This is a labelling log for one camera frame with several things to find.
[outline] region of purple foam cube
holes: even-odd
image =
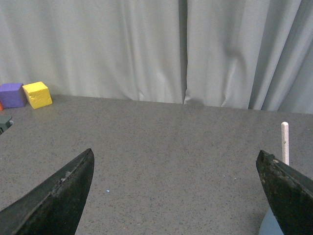
[[[4,108],[24,107],[27,103],[23,83],[5,83],[0,86],[0,102]]]

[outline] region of blue base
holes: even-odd
[[[284,235],[270,208],[264,216],[259,235]]]

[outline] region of white peg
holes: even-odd
[[[285,121],[282,123],[282,150],[283,163],[289,165],[289,125]]]

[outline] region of speckled countertop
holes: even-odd
[[[0,210],[87,148],[95,171],[77,235],[252,235],[268,208],[255,161],[281,158],[313,178],[313,115],[54,95],[5,109]]]

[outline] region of curtain fold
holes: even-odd
[[[313,113],[313,1],[0,1],[0,83]]]
[[[178,1],[0,2],[0,81],[182,103]]]

